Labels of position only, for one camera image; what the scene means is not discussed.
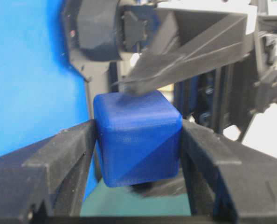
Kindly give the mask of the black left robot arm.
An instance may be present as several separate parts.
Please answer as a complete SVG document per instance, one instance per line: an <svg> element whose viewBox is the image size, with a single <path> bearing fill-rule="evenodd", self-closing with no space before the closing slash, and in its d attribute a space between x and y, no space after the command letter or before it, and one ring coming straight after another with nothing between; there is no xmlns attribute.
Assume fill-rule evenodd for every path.
<svg viewBox="0 0 277 224"><path fill-rule="evenodd" d="M277 15L267 0L66 0L70 64L93 98L174 87L184 118L242 141L258 113L277 104Z"/></svg>

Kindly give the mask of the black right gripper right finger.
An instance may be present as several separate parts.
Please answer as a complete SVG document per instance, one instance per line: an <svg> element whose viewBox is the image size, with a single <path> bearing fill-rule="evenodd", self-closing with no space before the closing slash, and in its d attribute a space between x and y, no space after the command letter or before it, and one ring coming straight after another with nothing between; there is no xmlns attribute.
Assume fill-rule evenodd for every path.
<svg viewBox="0 0 277 224"><path fill-rule="evenodd" d="M277 224L277 158L188 120L180 158L192 215L212 223Z"/></svg>

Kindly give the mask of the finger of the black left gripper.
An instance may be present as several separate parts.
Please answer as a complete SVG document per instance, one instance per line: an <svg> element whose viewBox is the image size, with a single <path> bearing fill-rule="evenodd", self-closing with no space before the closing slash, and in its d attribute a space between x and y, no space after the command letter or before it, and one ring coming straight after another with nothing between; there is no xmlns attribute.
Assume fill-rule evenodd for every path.
<svg viewBox="0 0 277 224"><path fill-rule="evenodd" d="M129 75L124 91L144 95L235 63L253 49L255 8L158 7L161 24Z"/></svg>

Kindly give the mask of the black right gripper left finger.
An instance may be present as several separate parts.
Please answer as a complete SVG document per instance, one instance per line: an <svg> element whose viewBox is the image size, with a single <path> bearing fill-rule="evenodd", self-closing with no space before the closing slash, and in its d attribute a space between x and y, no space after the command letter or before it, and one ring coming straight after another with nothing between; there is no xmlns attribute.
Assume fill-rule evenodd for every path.
<svg viewBox="0 0 277 224"><path fill-rule="evenodd" d="M0 224L79 216L96 138L91 119L0 156Z"/></svg>

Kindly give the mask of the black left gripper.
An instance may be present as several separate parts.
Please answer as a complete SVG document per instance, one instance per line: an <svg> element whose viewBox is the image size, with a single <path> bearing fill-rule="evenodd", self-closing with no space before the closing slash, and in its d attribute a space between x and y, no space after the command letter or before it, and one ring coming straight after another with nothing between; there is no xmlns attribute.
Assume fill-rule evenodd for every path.
<svg viewBox="0 0 277 224"><path fill-rule="evenodd" d="M277 0L176 0L173 8L181 43L242 16L216 34L219 46L244 36L229 47L238 58L207 68L213 58L200 53L200 74L176 83L173 98L183 118L218 134L236 126L242 141L255 115L277 103Z"/></svg>

